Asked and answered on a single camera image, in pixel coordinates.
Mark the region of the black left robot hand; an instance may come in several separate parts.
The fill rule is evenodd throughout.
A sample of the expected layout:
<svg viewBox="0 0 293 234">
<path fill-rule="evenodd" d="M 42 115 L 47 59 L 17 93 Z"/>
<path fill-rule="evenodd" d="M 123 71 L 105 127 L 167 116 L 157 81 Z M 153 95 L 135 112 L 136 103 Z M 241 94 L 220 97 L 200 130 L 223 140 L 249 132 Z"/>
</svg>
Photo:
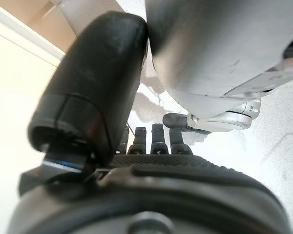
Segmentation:
<svg viewBox="0 0 293 234">
<path fill-rule="evenodd" d="M 192 154 L 180 133 L 169 153 L 161 125 L 130 153 L 120 144 L 146 56 L 147 26 L 108 12 L 78 36 L 28 125 L 45 157 L 22 173 L 9 234 L 290 234 L 262 183 Z"/>
</svg>

